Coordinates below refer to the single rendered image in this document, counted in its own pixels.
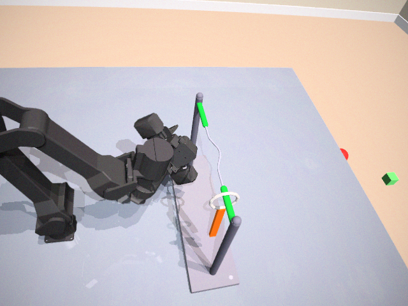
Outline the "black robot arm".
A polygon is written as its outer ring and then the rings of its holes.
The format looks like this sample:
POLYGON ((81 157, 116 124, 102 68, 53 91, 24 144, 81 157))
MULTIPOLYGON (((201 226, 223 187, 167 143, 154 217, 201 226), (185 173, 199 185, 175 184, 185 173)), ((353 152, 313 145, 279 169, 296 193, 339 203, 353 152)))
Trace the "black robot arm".
POLYGON ((74 239, 74 189, 67 182, 52 183, 19 147, 35 147, 83 176, 104 199, 119 200, 131 193, 130 201, 137 205, 154 195, 169 163, 176 173, 196 159, 198 150, 189 137, 173 134, 166 140, 151 138, 136 145, 135 152, 102 156, 57 125, 44 110, 0 98, 0 174, 33 201, 35 233, 44 235, 45 243, 74 239), (20 127, 7 131, 2 116, 20 123, 20 127))

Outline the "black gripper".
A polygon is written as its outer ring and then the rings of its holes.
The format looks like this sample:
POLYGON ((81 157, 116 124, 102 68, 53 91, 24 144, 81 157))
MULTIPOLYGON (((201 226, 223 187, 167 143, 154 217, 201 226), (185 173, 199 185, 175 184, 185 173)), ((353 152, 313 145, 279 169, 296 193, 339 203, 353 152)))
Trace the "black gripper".
MULTIPOLYGON (((179 125, 175 125, 168 129, 168 127, 164 126, 162 120, 156 113, 146 115, 134 123, 134 128, 139 135, 147 140, 151 138, 161 138, 165 140, 175 132, 178 126, 179 125)), ((172 165, 169 163, 164 177, 170 175, 177 185, 194 182, 198 176, 197 171, 191 165, 187 166, 186 169, 183 169, 186 165, 182 166, 176 173, 171 170, 171 167, 172 165)))

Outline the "orange handle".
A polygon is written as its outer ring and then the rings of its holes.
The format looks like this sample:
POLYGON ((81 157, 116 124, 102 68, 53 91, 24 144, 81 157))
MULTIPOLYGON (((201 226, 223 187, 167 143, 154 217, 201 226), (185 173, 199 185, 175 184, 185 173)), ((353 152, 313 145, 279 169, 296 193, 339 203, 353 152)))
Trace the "orange handle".
POLYGON ((222 221, 222 219, 223 219, 224 213, 225 213, 225 211, 226 211, 226 207, 225 207, 225 206, 220 206, 220 207, 218 207, 218 206, 213 206, 212 203, 213 203, 213 201, 216 200, 217 198, 220 198, 221 196, 227 196, 227 195, 232 195, 232 196, 235 196, 235 197, 236 197, 236 200, 231 203, 232 206, 235 205, 236 203, 238 203, 240 197, 239 197, 239 195, 238 195, 237 193, 234 193, 234 192, 224 192, 224 193, 217 194, 217 195, 215 195, 213 198, 211 198, 210 201, 209 201, 209 206, 210 206, 212 209, 216 209, 216 210, 217 210, 216 213, 215 213, 215 217, 214 217, 214 220, 213 220, 213 223, 212 223, 210 232, 209 232, 209 236, 210 236, 210 237, 216 236, 217 231, 218 231, 218 229, 219 229, 219 226, 220 226, 220 224, 221 224, 221 221, 222 221))

